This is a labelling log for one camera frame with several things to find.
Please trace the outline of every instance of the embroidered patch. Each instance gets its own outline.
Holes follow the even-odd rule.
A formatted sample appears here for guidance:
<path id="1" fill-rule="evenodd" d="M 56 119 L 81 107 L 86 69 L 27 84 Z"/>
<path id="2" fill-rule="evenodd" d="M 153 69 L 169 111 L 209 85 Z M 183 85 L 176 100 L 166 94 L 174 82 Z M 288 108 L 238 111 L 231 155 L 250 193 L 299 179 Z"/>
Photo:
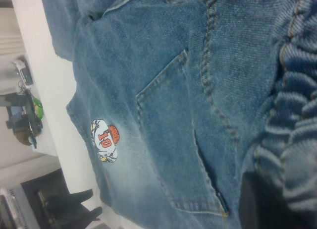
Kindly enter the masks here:
<path id="1" fill-rule="evenodd" d="M 102 162 L 113 163 L 118 157 L 115 145 L 119 141 L 119 132 L 114 125 L 107 125 L 104 120 L 91 122 L 91 140 L 98 149 L 98 156 Z"/>

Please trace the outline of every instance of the wrinkled denim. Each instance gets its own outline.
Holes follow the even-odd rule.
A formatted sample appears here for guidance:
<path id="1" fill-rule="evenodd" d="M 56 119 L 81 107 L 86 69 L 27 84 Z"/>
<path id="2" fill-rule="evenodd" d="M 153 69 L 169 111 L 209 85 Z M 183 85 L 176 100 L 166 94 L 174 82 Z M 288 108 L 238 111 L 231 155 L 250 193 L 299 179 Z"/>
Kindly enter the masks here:
<path id="1" fill-rule="evenodd" d="M 73 62 L 68 113 L 116 213 L 240 228 L 241 178 L 257 171 L 317 227 L 317 0 L 43 4 Z M 119 132 L 113 163 L 91 141 L 96 119 Z"/>

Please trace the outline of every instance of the faded denim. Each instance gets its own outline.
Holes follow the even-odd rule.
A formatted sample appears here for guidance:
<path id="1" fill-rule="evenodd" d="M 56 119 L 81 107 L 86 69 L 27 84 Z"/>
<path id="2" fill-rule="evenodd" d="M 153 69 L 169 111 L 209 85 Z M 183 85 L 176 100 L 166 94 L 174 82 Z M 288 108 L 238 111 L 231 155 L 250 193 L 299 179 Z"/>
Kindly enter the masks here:
<path id="1" fill-rule="evenodd" d="M 68 113 L 116 213 L 145 228 L 240 228 L 241 178 L 257 171 L 317 227 L 317 0 L 43 4 L 73 62 Z M 112 163 L 95 119 L 119 132 Z"/>

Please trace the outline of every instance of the denim pocket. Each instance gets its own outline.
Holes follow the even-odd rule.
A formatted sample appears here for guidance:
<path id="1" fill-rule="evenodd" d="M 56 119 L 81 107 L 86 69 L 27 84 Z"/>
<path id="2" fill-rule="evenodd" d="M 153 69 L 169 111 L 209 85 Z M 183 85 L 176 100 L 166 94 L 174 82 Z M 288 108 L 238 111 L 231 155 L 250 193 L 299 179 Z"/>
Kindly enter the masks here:
<path id="1" fill-rule="evenodd" d="M 183 51 L 137 95 L 146 154 L 172 207 L 221 215 L 222 205 L 199 157 Z"/>

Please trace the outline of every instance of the white surface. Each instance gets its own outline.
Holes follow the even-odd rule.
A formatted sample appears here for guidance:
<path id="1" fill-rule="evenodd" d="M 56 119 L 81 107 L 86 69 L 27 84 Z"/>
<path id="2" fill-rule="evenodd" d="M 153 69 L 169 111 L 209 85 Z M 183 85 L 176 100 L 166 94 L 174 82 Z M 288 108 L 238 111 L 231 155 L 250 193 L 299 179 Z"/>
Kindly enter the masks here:
<path id="1" fill-rule="evenodd" d="M 100 201 L 100 191 L 86 145 L 65 108 L 76 89 L 72 63 L 59 58 L 54 52 L 42 0 L 12 2 L 32 69 L 33 81 L 39 91 L 69 191 L 75 193 L 93 189 L 94 196 L 84 205 L 90 210 L 103 206 L 101 219 L 111 228 L 139 228 L 116 216 L 112 209 L 102 205 Z"/>
<path id="2" fill-rule="evenodd" d="M 34 82 L 33 85 L 30 87 L 30 91 L 32 93 L 32 95 L 35 98 L 41 99 L 41 96 L 39 94 L 38 88 L 36 83 Z M 42 131 L 41 134 L 38 135 L 36 137 L 36 149 L 34 147 L 34 145 L 32 145 L 32 149 L 34 152 L 39 152 L 39 153 L 43 153 L 43 154 L 47 154 L 47 155 L 51 155 L 51 156 L 57 156 L 57 151 L 55 148 L 55 144 L 53 141 L 53 137 L 52 137 L 52 133 L 50 130 L 50 126 L 46 117 L 46 109 L 44 110 L 44 116 L 42 118 Z"/>

